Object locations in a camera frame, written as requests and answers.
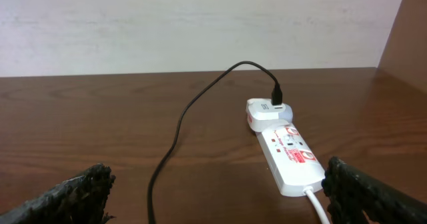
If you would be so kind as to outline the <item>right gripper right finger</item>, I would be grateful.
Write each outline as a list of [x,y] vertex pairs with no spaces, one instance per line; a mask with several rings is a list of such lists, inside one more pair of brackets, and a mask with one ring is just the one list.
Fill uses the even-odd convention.
[[324,194],[333,223],[426,224],[426,204],[337,157],[328,161]]

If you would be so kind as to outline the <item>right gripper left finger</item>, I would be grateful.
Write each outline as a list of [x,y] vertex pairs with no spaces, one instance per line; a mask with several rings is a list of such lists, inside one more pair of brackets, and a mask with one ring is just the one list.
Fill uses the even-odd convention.
[[1,224],[105,224],[114,219],[105,206],[115,181],[98,163],[42,195],[1,214]]

